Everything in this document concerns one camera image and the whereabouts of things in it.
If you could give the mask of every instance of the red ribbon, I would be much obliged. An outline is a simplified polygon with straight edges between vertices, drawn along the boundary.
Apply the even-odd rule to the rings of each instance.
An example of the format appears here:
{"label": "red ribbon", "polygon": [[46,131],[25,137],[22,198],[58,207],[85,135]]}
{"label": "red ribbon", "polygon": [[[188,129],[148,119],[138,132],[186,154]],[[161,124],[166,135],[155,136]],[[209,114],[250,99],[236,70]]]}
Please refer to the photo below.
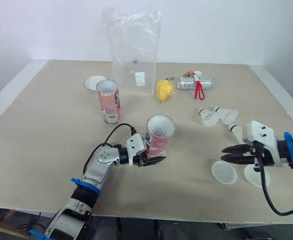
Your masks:
{"label": "red ribbon", "polygon": [[197,95],[200,100],[203,100],[206,97],[200,81],[196,81],[194,99],[197,99]]}

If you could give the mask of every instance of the yellow toy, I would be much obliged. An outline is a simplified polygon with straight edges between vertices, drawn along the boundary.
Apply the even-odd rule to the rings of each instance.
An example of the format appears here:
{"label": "yellow toy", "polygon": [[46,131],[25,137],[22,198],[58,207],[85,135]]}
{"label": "yellow toy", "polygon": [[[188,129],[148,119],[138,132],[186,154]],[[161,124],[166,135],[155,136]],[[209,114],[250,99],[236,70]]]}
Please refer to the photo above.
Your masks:
{"label": "yellow toy", "polygon": [[156,85],[157,99],[162,103],[175,91],[175,86],[170,80],[160,80]]}

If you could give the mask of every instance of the cardboard surface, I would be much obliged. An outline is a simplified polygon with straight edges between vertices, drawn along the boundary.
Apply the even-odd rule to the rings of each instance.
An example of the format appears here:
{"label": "cardboard surface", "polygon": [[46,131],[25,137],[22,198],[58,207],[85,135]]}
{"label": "cardboard surface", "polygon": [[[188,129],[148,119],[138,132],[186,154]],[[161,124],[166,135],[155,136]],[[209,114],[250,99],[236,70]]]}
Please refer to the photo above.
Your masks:
{"label": "cardboard surface", "polygon": [[[221,150],[237,144],[226,125],[205,128],[199,108],[215,105],[239,110],[235,124],[256,120],[279,138],[293,135],[293,121],[247,65],[159,63],[156,79],[189,70],[213,76],[203,101],[179,90],[159,106],[155,98],[120,89],[122,123],[143,134],[155,114],[173,119],[175,133],[167,158],[153,166],[114,167],[94,206],[106,216],[234,223],[293,223],[293,215],[272,212],[261,188],[238,170],[235,184],[224,185],[211,174]],[[86,89],[93,75],[112,79],[109,62],[50,61],[0,117],[0,208],[59,210],[72,195],[72,177],[81,178],[85,161],[114,125],[103,121],[96,92]],[[111,144],[124,144],[130,130],[121,127]],[[282,211],[293,208],[293,170],[268,167],[269,194]]]}

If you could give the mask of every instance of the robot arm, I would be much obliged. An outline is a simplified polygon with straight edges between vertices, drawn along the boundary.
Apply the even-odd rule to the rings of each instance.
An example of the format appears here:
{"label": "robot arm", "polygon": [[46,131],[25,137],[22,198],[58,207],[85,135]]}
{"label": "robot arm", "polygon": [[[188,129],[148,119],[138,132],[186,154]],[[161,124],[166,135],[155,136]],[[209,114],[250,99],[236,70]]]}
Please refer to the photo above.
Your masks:
{"label": "robot arm", "polygon": [[144,138],[135,133],[125,147],[101,146],[91,156],[83,178],[72,178],[77,187],[66,205],[54,216],[44,234],[30,231],[41,240],[82,240],[90,224],[93,207],[103,189],[111,168],[120,164],[140,166],[155,164],[164,159],[147,159],[144,152],[147,145]]}
{"label": "robot arm", "polygon": [[252,121],[244,131],[244,142],[222,150],[227,153],[221,159],[233,164],[254,164],[254,170],[260,172],[263,193],[270,208],[280,216],[293,214],[293,209],[280,212],[276,209],[268,193],[265,166],[282,167],[284,163],[293,169],[293,138],[289,132],[284,133],[284,140],[278,140],[273,129]]}

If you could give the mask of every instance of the table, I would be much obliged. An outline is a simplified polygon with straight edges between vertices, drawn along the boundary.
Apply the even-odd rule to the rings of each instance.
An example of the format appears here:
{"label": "table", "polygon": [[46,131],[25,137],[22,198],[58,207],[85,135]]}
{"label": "table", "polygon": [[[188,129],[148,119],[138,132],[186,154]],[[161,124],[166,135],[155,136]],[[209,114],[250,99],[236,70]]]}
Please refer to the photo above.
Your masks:
{"label": "table", "polygon": [[[256,120],[283,138],[284,131],[293,135],[293,99],[259,66],[158,63],[156,79],[180,76],[192,69],[214,77],[214,86],[203,101],[194,100],[191,91],[179,91],[159,106],[153,97],[120,91],[123,123],[143,134],[150,116],[164,114],[173,119],[176,130],[168,157],[161,163],[114,167],[93,213],[293,223],[293,215],[281,217],[272,212],[262,189],[245,180],[243,166],[235,165],[239,174],[235,184],[224,185],[213,178],[211,166],[221,157],[221,149],[237,142],[222,123],[203,127],[197,111],[215,105],[238,109],[237,125],[244,127]],[[103,122],[96,93],[84,86],[92,75],[111,79],[111,64],[33,61],[0,92],[0,208],[54,213],[71,196],[75,186],[70,179],[81,178],[92,149],[114,127]],[[130,131],[121,128],[110,142],[124,144],[129,135]],[[283,211],[293,208],[293,170],[267,170],[274,204]]]}

